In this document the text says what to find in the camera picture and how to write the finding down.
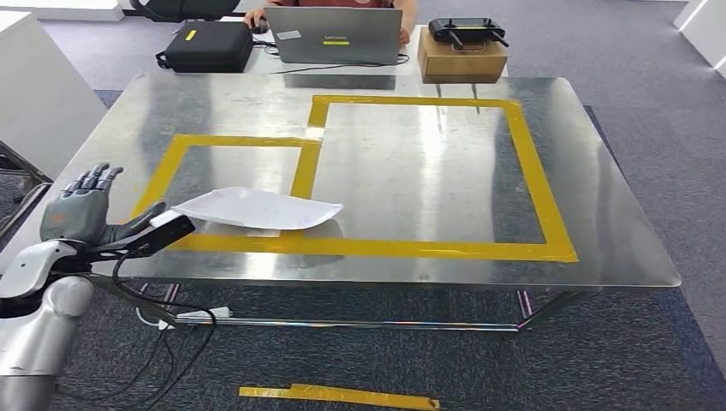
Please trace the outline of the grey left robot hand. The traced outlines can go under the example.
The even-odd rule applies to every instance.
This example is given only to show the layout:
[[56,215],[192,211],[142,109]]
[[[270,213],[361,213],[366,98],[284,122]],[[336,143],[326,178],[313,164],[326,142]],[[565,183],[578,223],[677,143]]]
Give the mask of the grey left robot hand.
[[126,223],[107,223],[110,190],[122,172],[122,167],[103,163],[81,173],[45,208],[39,238],[43,241],[70,239],[98,247],[138,235],[148,228],[152,219],[166,211],[164,201],[151,205]]

